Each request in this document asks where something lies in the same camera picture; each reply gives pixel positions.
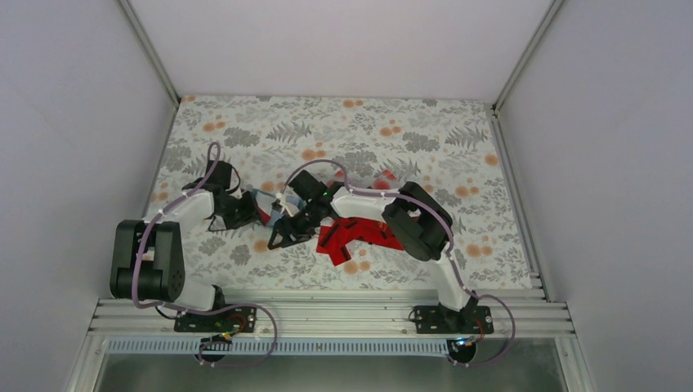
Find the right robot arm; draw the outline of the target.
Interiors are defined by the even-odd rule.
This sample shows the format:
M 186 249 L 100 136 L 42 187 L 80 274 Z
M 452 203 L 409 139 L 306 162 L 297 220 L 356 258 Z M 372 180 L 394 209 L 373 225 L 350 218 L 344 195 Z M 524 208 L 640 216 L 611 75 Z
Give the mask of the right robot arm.
M 305 170 L 288 186 L 304 203 L 292 212 L 277 195 L 274 206 L 281 216 L 273 224 L 269 249 L 317 238 L 318 250 L 334 265 L 351 260 L 347 247 L 354 241 L 406 252 L 426 264 L 444 325 L 451 332 L 472 325 L 478 300 L 451 258 L 452 218 L 422 186 L 411 181 L 399 189 L 358 188 L 345 181 L 326 185 Z

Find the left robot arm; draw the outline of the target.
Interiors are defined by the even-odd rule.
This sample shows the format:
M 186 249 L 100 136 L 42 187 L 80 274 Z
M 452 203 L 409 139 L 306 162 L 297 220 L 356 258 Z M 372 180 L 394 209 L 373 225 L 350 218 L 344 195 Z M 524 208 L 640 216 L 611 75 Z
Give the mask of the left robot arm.
M 239 229 L 259 221 L 256 199 L 241 187 L 229 163 L 208 160 L 205 175 L 183 189 L 178 199 L 140 220 L 123 220 L 115 230 L 110 271 L 113 297 L 137 307 L 168 306 L 194 313 L 206 330 L 227 320 L 222 290 L 189 277 L 185 268 L 184 237 L 203 222 L 208 231 Z

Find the teal card holder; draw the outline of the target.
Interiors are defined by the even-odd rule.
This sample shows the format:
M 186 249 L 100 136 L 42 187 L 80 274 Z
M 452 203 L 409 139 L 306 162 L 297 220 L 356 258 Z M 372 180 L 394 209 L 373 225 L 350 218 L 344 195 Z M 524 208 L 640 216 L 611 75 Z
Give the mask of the teal card holder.
M 296 196 L 270 194 L 259 189 L 251 189 L 250 192 L 257 204 L 259 221 L 268 228 L 273 227 L 276 221 L 284 216 L 297 214 L 305 205 Z

